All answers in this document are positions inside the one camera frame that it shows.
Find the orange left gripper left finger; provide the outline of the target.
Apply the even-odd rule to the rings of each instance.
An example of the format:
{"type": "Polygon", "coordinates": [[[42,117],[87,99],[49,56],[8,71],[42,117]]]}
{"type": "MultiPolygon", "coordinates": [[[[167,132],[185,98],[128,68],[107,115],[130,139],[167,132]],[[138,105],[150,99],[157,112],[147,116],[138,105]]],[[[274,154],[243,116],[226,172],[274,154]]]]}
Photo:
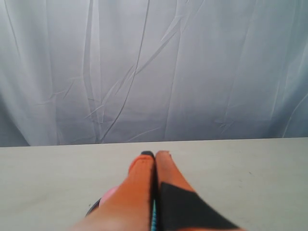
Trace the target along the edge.
{"type": "Polygon", "coordinates": [[[144,151],[132,161],[128,176],[115,192],[70,230],[149,231],[154,180],[154,154],[144,151]]]}

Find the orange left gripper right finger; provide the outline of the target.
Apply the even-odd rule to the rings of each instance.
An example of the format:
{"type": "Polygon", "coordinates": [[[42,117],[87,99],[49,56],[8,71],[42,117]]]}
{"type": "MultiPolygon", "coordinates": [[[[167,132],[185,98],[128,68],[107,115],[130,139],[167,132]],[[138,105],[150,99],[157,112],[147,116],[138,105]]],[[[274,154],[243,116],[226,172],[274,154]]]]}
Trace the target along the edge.
{"type": "Polygon", "coordinates": [[[155,157],[158,199],[157,221],[160,231],[242,231],[209,206],[187,182],[170,152],[155,157]]]}

